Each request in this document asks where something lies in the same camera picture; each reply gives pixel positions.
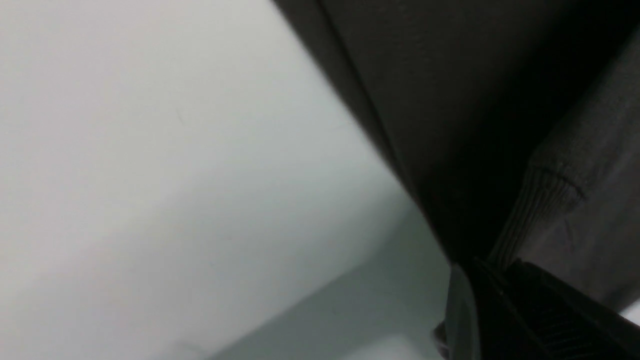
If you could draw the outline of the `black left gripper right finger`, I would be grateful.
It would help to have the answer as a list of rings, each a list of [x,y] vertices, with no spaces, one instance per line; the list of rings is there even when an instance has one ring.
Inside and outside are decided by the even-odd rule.
[[[637,360],[639,326],[548,271],[475,260],[480,360]]]

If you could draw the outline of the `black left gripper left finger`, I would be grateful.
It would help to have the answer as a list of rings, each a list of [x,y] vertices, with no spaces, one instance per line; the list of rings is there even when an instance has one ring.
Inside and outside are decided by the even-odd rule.
[[[445,318],[433,330],[433,342],[444,360],[481,360],[477,301],[464,268],[451,268]]]

